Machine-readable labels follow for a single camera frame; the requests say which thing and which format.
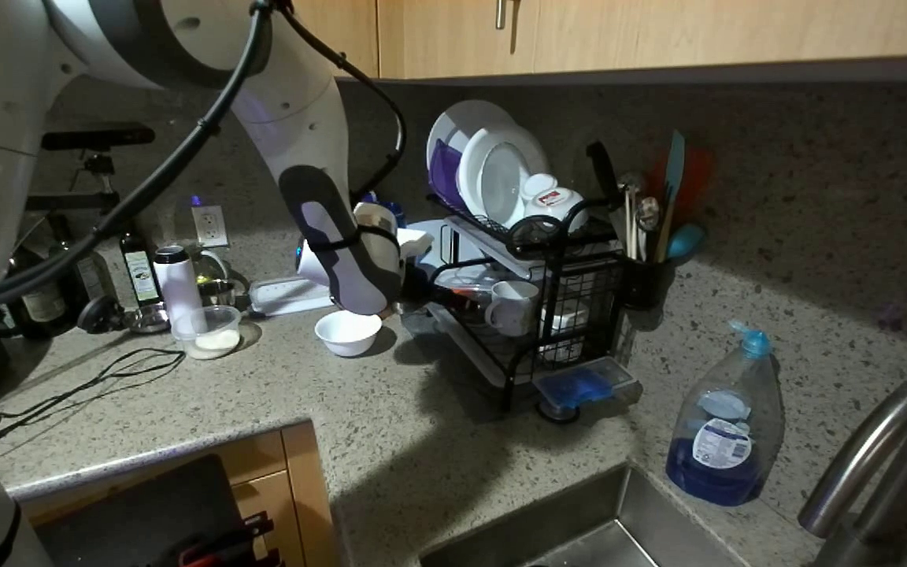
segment cabinet door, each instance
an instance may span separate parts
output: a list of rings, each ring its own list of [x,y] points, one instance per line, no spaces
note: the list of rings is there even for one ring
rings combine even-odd
[[[294,8],[300,21],[331,44],[331,50],[345,53],[364,75],[377,75],[374,0],[294,0]]]
[[[907,58],[897,0],[381,0],[394,79],[887,58]]]

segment dish rack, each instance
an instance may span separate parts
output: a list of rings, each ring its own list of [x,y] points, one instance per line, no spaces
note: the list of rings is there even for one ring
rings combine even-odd
[[[473,219],[449,219],[454,230],[449,254],[433,268],[431,282],[437,285],[446,272],[476,268],[494,277],[515,277],[537,287],[537,308],[528,335],[505,336],[485,324],[485,305],[476,302],[428,302],[428,314],[444,329],[444,335],[473,358],[487,389],[500,397],[500,407],[509,410],[523,392],[535,389],[549,374],[564,368],[584,368],[584,362],[602,362],[614,354],[624,314],[624,277],[627,263],[617,249],[614,230],[608,222],[608,203],[582,203],[588,209],[584,230],[561,232],[531,247],[518,254],[518,247],[509,244],[507,230],[480,226]],[[612,373],[612,397],[639,400],[639,385],[624,373]]]

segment bowl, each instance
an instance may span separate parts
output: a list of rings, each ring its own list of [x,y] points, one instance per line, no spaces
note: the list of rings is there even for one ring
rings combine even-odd
[[[239,308],[232,305],[205,305],[205,330],[182,340],[191,358],[218,358],[239,347]]]
[[[381,329],[377,314],[331,312],[316,324],[316,335],[337,355],[362,355]]]

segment black cable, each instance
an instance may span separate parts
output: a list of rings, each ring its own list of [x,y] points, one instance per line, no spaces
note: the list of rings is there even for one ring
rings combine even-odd
[[[23,275],[11,275],[11,277],[0,282],[0,302],[11,302],[11,301],[50,285],[63,272],[69,272],[101,240],[113,235],[141,209],[149,209],[196,161],[196,155],[205,147],[205,141],[218,133],[218,122],[225,116],[243,79],[255,71],[255,64],[265,59],[261,47],[268,47],[268,41],[261,41],[261,39],[270,34],[268,14],[270,14],[268,0],[255,0],[253,2],[247,41],[246,41],[246,47],[239,53],[239,64],[232,65],[232,75],[225,79],[224,93],[213,99],[207,115],[198,120],[198,127],[177,144],[177,151],[149,180],[141,180],[128,193],[128,200],[120,203],[87,235],[72,244],[69,251],[53,254],[53,259],[48,259],[48,263],[23,272]]]
[[[155,362],[155,365],[134,368],[132,362],[134,362],[137,355],[141,355],[141,358],[164,355],[164,358]],[[113,380],[124,380],[124,378],[137,378],[137,374],[150,374],[150,373],[160,373],[157,378],[164,378],[164,374],[174,373],[182,358],[185,358],[182,349],[157,349],[157,347],[128,349],[128,354],[117,355],[113,362],[108,362],[95,378],[87,378],[87,380],[80,380],[80,385],[74,385],[74,389],[69,389],[69,392],[63,392],[63,395],[43,397],[43,400],[31,402],[31,407],[24,407],[24,410],[17,410],[17,413],[0,410],[0,441],[2,441],[9,433],[14,433],[14,428],[24,428],[24,427],[31,427],[31,423],[50,418],[60,402],[72,400],[72,397],[80,395],[80,392],[91,392],[91,389],[101,389],[101,385],[113,385]],[[80,400],[80,402],[69,402],[69,407],[85,407],[85,402],[95,402],[95,400],[101,400],[101,397],[108,397],[108,395],[113,395],[113,392],[101,392],[96,397],[87,397],[87,400]]]
[[[391,116],[394,116],[394,147],[387,151],[384,165],[358,185],[350,193],[353,203],[362,203],[384,177],[391,177],[391,171],[396,167],[396,161],[402,158],[405,147],[405,120],[400,115],[400,108],[394,105],[394,99],[387,93],[381,93],[374,86],[374,79],[369,79],[358,65],[353,65],[344,53],[333,53],[319,34],[310,34],[300,18],[289,0],[279,0],[276,10],[287,15],[287,21],[294,26],[294,33],[310,47],[319,50],[325,59],[331,59],[333,65],[340,65],[344,74],[350,74],[362,87],[369,87],[372,96],[377,96]]]

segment electrical outlet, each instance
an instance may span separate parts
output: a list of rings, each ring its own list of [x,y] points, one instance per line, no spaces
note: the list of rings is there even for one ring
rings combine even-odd
[[[228,247],[221,205],[191,209],[198,247]]]

